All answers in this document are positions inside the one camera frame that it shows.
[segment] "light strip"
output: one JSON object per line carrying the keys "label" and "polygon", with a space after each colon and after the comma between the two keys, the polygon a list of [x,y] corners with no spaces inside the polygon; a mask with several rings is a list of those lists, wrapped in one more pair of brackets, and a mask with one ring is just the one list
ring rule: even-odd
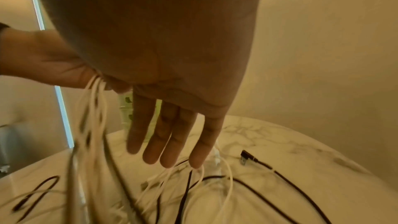
{"label": "light strip", "polygon": [[[39,0],[33,0],[33,6],[34,6],[34,11],[36,12],[37,22],[39,23],[40,30],[45,30],[43,16],[40,10]],[[68,147],[73,148],[75,145],[73,143],[72,130],[70,129],[68,114],[66,112],[66,107],[63,101],[63,96],[60,86],[55,86],[55,93],[57,95],[57,100],[61,111],[63,127],[65,128],[66,141],[68,142]]]}

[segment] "dark sleeve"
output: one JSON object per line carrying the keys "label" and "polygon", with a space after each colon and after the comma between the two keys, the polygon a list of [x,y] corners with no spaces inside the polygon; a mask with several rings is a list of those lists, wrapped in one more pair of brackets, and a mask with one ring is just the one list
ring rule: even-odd
{"label": "dark sleeve", "polygon": [[7,26],[6,24],[0,23],[0,34],[1,34],[2,30],[4,30],[4,28],[8,28],[8,27],[9,26]]}

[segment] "green container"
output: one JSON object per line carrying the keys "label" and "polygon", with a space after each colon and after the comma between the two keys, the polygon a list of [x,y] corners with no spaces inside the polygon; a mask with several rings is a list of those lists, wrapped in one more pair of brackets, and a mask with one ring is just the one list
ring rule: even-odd
{"label": "green container", "polygon": [[[119,103],[121,123],[123,125],[124,133],[127,136],[131,126],[131,120],[133,119],[133,93],[130,91],[119,95]],[[159,117],[161,104],[161,100],[156,101],[155,113],[153,114],[152,120],[149,123],[148,132],[146,133],[144,142],[148,142],[155,131],[156,121]]]}

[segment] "white marble surface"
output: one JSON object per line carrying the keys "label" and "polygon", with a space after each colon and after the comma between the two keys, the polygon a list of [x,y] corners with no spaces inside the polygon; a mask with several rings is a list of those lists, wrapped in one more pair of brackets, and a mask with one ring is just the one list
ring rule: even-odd
{"label": "white marble surface", "polygon": [[[203,118],[199,117],[183,150],[188,155],[198,139]],[[124,134],[118,131],[109,135],[112,153],[117,164],[135,195],[141,191],[140,184],[148,177],[162,170],[159,164],[149,166],[138,155],[129,155],[125,151]],[[398,222],[398,193],[380,179],[372,175],[342,154],[296,131],[268,122],[227,116],[223,130],[218,138],[222,151],[238,157],[242,149],[247,150],[259,160],[266,162],[290,181],[306,192],[324,211],[332,223],[337,224],[383,224]],[[44,179],[60,175],[61,180],[54,189],[65,189],[66,163],[70,151],[63,151],[29,167],[19,170],[0,180],[0,204],[24,192],[31,191]],[[299,223],[323,223],[315,210],[293,188],[272,173],[253,163],[242,166],[238,158],[227,158],[234,176],[248,183],[268,200]],[[220,170],[214,158],[205,165],[206,175],[226,174]],[[186,186],[188,172],[180,174],[181,192]],[[178,177],[168,185],[176,185]],[[108,197],[111,203],[118,201],[118,195],[110,178],[106,177]],[[212,190],[205,191],[193,207],[188,209],[187,223],[211,223],[228,190],[227,181],[219,182]],[[23,214],[11,214],[9,204],[0,209],[0,223],[16,223]],[[50,207],[64,204],[62,194],[48,194],[35,210],[34,215]],[[164,207],[162,223],[174,223],[177,204]],[[269,206],[255,198],[245,188],[234,184],[230,204],[226,208],[223,223],[287,223]],[[62,223],[62,210],[41,215],[29,224]]]}

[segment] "pinky finger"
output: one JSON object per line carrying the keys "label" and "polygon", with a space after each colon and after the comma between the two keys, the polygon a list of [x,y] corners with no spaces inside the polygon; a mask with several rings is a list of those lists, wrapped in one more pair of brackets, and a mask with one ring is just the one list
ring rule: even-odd
{"label": "pinky finger", "polygon": [[224,123],[222,118],[209,118],[204,120],[202,134],[189,156],[189,163],[193,168],[199,168],[212,150]]}

